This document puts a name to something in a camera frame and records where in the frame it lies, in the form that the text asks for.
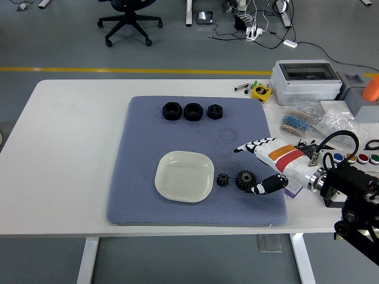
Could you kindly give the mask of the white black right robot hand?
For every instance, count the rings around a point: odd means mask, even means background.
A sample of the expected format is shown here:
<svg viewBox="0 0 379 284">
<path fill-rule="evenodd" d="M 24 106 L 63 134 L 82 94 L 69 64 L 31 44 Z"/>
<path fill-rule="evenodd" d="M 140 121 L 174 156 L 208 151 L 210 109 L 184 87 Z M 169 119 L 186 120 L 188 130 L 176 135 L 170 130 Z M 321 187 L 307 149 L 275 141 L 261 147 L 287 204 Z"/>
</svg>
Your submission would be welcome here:
<svg viewBox="0 0 379 284">
<path fill-rule="evenodd" d="M 287 186 L 289 180 L 296 180 L 304 188 L 316 191 L 316 180 L 323 173 L 317 164 L 309 166 L 310 159 L 299 149 L 282 139 L 267 137 L 251 141 L 234 149 L 235 153 L 248 151 L 258 160 L 278 173 L 255 186 L 248 186 L 246 192 L 267 195 Z"/>
</svg>

